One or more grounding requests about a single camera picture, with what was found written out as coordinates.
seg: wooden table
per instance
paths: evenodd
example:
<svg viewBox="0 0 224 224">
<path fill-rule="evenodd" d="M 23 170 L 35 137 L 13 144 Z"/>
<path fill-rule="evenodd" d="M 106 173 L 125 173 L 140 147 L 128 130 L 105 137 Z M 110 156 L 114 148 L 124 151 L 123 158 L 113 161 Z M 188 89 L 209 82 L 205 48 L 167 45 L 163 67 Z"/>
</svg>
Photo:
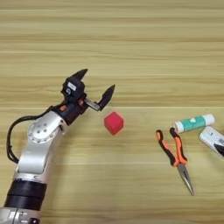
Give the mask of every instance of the wooden table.
<svg viewBox="0 0 224 224">
<path fill-rule="evenodd" d="M 20 116 L 62 100 L 67 76 L 89 68 L 90 99 L 116 84 L 101 113 L 89 110 L 64 138 L 52 168 L 43 224 L 222 224 L 223 162 L 184 133 L 196 193 L 158 146 L 156 129 L 212 113 L 223 133 L 222 0 L 81 0 L 0 3 L 0 201 L 16 166 L 5 138 Z M 125 128 L 111 136 L 103 118 L 116 111 Z M 13 135 L 19 155 L 29 123 Z"/>
</svg>

